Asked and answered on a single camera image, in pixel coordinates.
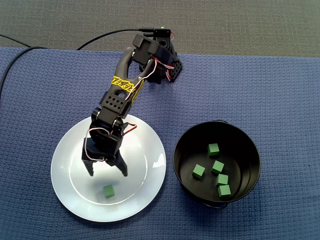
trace gray carpet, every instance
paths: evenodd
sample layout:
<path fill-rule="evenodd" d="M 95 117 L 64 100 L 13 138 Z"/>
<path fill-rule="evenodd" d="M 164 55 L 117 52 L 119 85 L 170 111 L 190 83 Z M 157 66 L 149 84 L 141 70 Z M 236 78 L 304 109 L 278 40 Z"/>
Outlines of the gray carpet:
<path fill-rule="evenodd" d="M 320 57 L 319 0 L 0 0 L 0 33 L 76 49 L 103 33 L 168 27 L 179 53 Z M 134 32 L 86 50 L 122 51 Z M 0 46 L 17 47 L 0 38 Z"/>

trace plate rim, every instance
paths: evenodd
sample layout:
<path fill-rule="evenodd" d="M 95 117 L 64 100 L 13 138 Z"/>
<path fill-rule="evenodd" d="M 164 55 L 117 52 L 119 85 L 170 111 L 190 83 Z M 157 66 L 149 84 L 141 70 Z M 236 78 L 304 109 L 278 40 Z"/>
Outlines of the plate rim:
<path fill-rule="evenodd" d="M 159 141 L 160 141 L 160 143 L 161 143 L 161 146 L 162 146 L 162 149 L 163 149 L 163 153 L 164 153 L 163 155 L 164 155 L 164 163 L 165 163 L 165 164 L 164 164 L 164 174 L 163 174 L 163 178 L 162 178 L 162 180 L 161 180 L 161 184 L 160 184 L 158 190 L 156 191 L 156 193 L 154 194 L 154 196 L 153 196 L 153 197 L 150 199 L 150 201 L 148 202 L 148 204 L 146 204 L 146 205 L 145 205 L 144 207 L 142 207 L 140 210 L 132 213 L 131 215 L 128 215 L 128 216 L 123 217 L 123 218 L 119 218 L 119 219 L 117 219 L 117 220 L 94 220 L 94 219 L 90 219 L 90 218 L 87 218 L 87 217 L 84 217 L 84 216 L 80 216 L 79 214 L 77 214 L 77 213 L 73 212 L 71 209 L 69 209 L 69 208 L 63 203 L 63 201 L 60 199 L 60 197 L 59 197 L 59 195 L 57 194 L 57 191 L 56 191 L 56 189 L 55 189 L 55 186 L 54 186 L 54 183 L 53 183 L 53 177 L 52 177 L 53 161 L 54 161 L 54 156 L 55 156 L 55 154 L 56 154 L 57 148 L 58 148 L 59 144 L 61 143 L 62 139 L 65 137 L 65 135 L 67 135 L 68 132 L 70 132 L 76 125 L 80 124 L 81 122 L 86 121 L 87 119 L 91 119 L 91 117 L 87 117 L 87 118 L 79 121 L 79 122 L 76 123 L 75 125 L 73 125 L 73 126 L 63 135 L 63 137 L 60 139 L 59 143 L 58 143 L 58 144 L 56 145 L 56 147 L 55 147 L 55 150 L 54 150 L 54 153 L 53 153 L 52 159 L 51 159 L 51 166 L 50 166 L 51 184 L 52 184 L 52 187 L 53 187 L 53 190 L 54 190 L 55 195 L 56 195 L 57 198 L 59 199 L 60 203 L 61 203 L 66 209 L 68 209 L 69 212 L 71 212 L 72 214 L 78 216 L 79 218 L 82 218 L 82 219 L 85 219 L 85 220 L 91 221 L 91 222 L 96 222 L 96 223 L 113 223 L 113 222 L 122 221 L 122 220 L 124 220 L 124 219 L 128 219 L 128 218 L 130 218 L 130 217 L 132 217 L 132 216 L 140 213 L 143 209 L 145 209 L 145 208 L 155 199 L 155 197 L 158 195 L 158 193 L 159 193 L 162 185 L 164 184 L 165 177 L 166 177 L 166 172 L 167 172 L 167 156 L 166 156 L 166 151 L 165 151 L 164 145 L 163 145 L 160 137 L 158 136 L 157 132 L 156 132 L 149 124 L 147 124 L 145 121 L 143 121 L 142 119 L 140 119 L 140 118 L 138 118 L 138 117 L 136 117 L 136 116 L 133 116 L 133 115 L 131 115 L 131 114 L 128 114 L 128 116 L 133 117 L 133 118 L 136 118 L 136 119 L 139 119 L 140 121 L 144 122 L 148 127 L 150 127 L 150 128 L 154 131 L 155 135 L 157 136 L 157 138 L 159 139 Z"/>

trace white plate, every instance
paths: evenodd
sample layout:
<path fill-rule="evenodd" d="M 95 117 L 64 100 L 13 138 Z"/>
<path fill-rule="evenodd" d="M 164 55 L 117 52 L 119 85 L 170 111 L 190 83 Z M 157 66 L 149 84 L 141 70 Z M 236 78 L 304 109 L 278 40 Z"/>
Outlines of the white plate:
<path fill-rule="evenodd" d="M 156 132 L 144 121 L 128 115 L 137 128 L 123 137 L 120 153 L 128 167 L 125 177 L 116 166 L 93 163 L 90 176 L 81 160 L 88 117 L 61 139 L 52 157 L 51 181 L 61 203 L 75 215 L 94 222 L 114 222 L 144 209 L 157 195 L 166 174 L 166 154 Z M 114 196 L 105 198 L 103 187 Z"/>

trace black cable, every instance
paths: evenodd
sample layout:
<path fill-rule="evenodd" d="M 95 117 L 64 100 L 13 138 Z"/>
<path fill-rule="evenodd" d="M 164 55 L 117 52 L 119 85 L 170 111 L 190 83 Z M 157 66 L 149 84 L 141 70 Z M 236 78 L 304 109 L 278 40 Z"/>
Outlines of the black cable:
<path fill-rule="evenodd" d="M 8 72 L 9 72 L 10 68 L 12 67 L 12 65 L 15 63 L 15 61 L 16 61 L 19 57 L 21 57 L 23 54 L 29 52 L 29 51 L 32 50 L 32 49 L 47 49 L 47 48 L 46 48 L 46 47 L 43 47 L 43 46 L 32 46 L 32 47 L 29 47 L 29 48 L 23 50 L 23 51 L 20 52 L 18 55 L 16 55 L 16 56 L 14 57 L 14 59 L 12 59 L 12 61 L 11 61 L 11 62 L 9 63 L 9 65 L 6 67 L 6 69 L 5 69 L 5 71 L 4 71 L 4 74 L 3 74 L 3 76 L 2 76 L 2 79 L 1 79 L 1 82 L 0 82 L 0 99 L 1 99 L 2 88 L 3 88 L 3 86 L 4 86 L 4 82 L 5 82 L 5 79 L 6 79 L 7 75 L 8 75 Z"/>
<path fill-rule="evenodd" d="M 23 43 L 22 41 L 16 40 L 16 39 L 14 39 L 14 38 L 12 38 L 12 37 L 9 37 L 9 36 L 3 35 L 3 34 L 0 34 L 0 36 L 1 36 L 1 37 L 4 37 L 4 38 L 6 38 L 6 39 L 10 39 L 10 40 L 12 40 L 12 41 L 15 41 L 15 42 L 18 43 L 18 44 L 25 45 L 25 46 L 28 47 L 28 48 L 31 47 L 30 45 L 25 44 L 25 43 Z"/>
<path fill-rule="evenodd" d="M 127 31 L 140 31 L 140 30 L 141 30 L 141 28 L 133 28 L 133 29 L 130 29 L 130 28 L 129 28 L 129 29 L 121 29 L 121 30 L 110 31 L 110 32 L 107 32 L 107 33 L 105 33 L 105 34 L 102 34 L 102 35 L 100 35 L 100 36 L 97 36 L 97 37 L 95 37 L 94 39 L 86 42 L 86 43 L 83 44 L 81 47 L 79 47 L 77 50 L 81 50 L 81 49 L 83 49 L 85 46 L 87 46 L 88 44 L 90 44 L 90 43 L 92 43 L 92 42 L 94 42 L 94 41 L 96 41 L 96 40 L 98 40 L 98 39 L 101 39 L 101 38 L 103 38 L 103 37 L 105 37 L 105 36 L 111 35 L 111 34 L 116 34 L 116 33 L 120 33 L 120 32 L 127 32 Z"/>

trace robotic arm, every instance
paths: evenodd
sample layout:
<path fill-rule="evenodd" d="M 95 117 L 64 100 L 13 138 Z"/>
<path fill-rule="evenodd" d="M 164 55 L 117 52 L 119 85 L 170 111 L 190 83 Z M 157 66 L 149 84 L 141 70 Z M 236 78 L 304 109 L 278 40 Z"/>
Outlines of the robotic arm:
<path fill-rule="evenodd" d="M 82 147 L 82 161 L 91 176 L 94 175 L 93 163 L 98 161 L 116 166 L 125 177 L 128 175 L 119 148 L 124 135 L 137 126 L 123 119 L 129 113 L 145 80 L 160 84 L 167 77 L 174 82 L 182 69 L 170 40 L 170 29 L 144 28 L 144 31 L 144 35 L 135 36 L 134 47 L 127 47 L 124 51 L 116 66 L 111 87 L 103 95 L 100 107 L 95 108 L 91 114 L 91 124 Z M 140 64 L 142 72 L 128 79 L 132 61 Z M 128 125 L 132 128 L 125 132 Z"/>

